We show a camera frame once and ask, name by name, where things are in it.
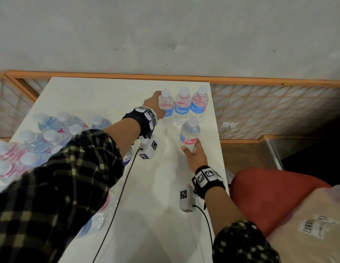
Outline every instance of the hand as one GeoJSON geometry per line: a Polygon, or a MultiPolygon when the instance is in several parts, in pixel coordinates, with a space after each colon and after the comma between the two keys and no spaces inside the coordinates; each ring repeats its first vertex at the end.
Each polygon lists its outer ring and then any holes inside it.
{"type": "Polygon", "coordinates": [[[202,148],[201,141],[198,139],[196,144],[194,145],[196,148],[196,152],[192,153],[188,148],[185,146],[181,147],[181,150],[185,153],[187,158],[188,166],[190,167],[190,170],[194,173],[196,173],[196,170],[199,167],[202,167],[203,165],[208,165],[207,156],[204,153],[204,150],[202,148]]]}
{"type": "Polygon", "coordinates": [[[149,99],[146,99],[143,103],[143,106],[152,108],[155,111],[158,120],[163,119],[165,114],[165,111],[159,107],[159,97],[161,94],[161,91],[156,91],[153,96],[151,96],[149,99]]]}

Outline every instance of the shirt sleeve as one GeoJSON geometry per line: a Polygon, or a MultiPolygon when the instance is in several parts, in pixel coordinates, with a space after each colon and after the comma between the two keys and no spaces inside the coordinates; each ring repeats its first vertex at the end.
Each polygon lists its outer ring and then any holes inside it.
{"type": "Polygon", "coordinates": [[[250,221],[239,221],[222,229],[213,244],[213,262],[281,263],[258,227],[250,221]]]}
{"type": "Polygon", "coordinates": [[[87,130],[23,174],[0,193],[0,262],[57,262],[123,171],[113,139],[87,130]]]}

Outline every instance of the wristband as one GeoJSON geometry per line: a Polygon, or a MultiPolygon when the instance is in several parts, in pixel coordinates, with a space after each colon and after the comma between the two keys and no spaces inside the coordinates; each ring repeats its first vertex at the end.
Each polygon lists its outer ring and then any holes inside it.
{"type": "Polygon", "coordinates": [[[123,119],[125,118],[132,118],[137,121],[141,128],[140,136],[144,138],[150,137],[157,125],[157,114],[153,109],[145,106],[135,108],[123,117],[123,119]]]}
{"type": "Polygon", "coordinates": [[[199,167],[196,175],[192,178],[194,192],[201,199],[204,199],[206,192],[212,187],[219,186],[225,189],[223,181],[223,178],[207,165],[199,167]]]}

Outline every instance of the wooden floor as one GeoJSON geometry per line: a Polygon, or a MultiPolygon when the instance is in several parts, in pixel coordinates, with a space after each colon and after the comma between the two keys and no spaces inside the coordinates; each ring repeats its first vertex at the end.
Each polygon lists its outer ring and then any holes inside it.
{"type": "Polygon", "coordinates": [[[265,167],[260,144],[221,144],[225,168],[233,174],[248,167],[265,167]]]}

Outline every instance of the plastic wrap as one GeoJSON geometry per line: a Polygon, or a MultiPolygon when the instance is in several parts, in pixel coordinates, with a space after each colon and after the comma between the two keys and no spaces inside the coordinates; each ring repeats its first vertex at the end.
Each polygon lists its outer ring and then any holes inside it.
{"type": "Polygon", "coordinates": [[[340,262],[340,186],[316,189],[268,240],[283,263],[340,262]]]}

